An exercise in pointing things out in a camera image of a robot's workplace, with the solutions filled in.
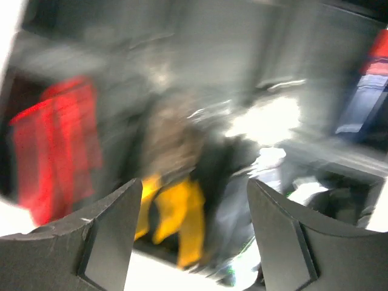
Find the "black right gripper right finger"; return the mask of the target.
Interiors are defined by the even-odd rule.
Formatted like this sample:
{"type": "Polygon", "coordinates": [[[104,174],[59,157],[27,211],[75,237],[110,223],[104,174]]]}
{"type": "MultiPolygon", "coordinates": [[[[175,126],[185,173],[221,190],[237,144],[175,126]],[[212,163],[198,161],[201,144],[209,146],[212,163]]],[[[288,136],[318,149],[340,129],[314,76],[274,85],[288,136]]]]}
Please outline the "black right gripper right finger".
{"type": "Polygon", "coordinates": [[[387,290],[387,234],[357,228],[249,180],[267,290],[387,290]]]}

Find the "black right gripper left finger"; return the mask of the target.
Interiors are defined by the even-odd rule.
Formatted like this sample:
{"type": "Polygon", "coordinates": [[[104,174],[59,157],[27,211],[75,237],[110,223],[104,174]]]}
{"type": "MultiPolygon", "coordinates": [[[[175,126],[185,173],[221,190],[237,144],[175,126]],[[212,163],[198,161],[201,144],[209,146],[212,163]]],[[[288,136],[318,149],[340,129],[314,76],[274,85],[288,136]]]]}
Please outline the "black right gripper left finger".
{"type": "Polygon", "coordinates": [[[1,238],[1,290],[124,290],[141,203],[133,179],[28,234],[1,238]]]}

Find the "yellow needle-nose pliers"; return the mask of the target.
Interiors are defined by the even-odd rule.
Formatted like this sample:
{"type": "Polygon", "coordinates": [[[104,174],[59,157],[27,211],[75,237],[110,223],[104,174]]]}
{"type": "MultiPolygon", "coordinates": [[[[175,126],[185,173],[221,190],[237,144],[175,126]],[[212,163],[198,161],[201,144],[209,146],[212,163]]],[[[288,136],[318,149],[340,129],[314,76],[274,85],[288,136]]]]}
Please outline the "yellow needle-nose pliers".
{"type": "Polygon", "coordinates": [[[147,118],[141,151],[142,198],[135,239],[149,232],[149,211],[156,205],[159,223],[152,242],[158,245],[176,234],[180,269],[199,261],[205,236],[205,198],[192,178],[206,137],[195,124],[197,112],[194,96],[187,92],[171,92],[157,100],[147,118]]]}

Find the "red black folding saw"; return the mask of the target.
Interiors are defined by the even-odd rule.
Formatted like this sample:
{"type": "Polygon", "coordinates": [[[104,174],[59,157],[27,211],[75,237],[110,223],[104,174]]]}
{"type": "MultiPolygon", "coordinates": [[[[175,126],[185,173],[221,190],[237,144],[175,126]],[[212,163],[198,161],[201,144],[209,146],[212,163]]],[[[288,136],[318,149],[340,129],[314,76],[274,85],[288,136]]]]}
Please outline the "red black folding saw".
{"type": "Polygon", "coordinates": [[[37,226],[60,219],[94,194],[102,167],[96,92],[79,76],[47,88],[10,121],[17,203],[37,226]]]}

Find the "blue red screwdriver large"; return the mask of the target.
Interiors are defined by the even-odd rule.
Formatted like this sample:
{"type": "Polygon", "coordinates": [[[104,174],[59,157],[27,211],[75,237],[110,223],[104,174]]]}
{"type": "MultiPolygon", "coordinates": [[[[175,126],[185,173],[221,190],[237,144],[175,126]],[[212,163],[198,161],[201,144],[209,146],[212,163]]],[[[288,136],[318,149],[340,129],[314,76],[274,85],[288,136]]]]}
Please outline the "blue red screwdriver large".
{"type": "Polygon", "coordinates": [[[359,135],[370,127],[387,96],[387,29],[381,30],[369,51],[361,77],[335,130],[359,135]]]}

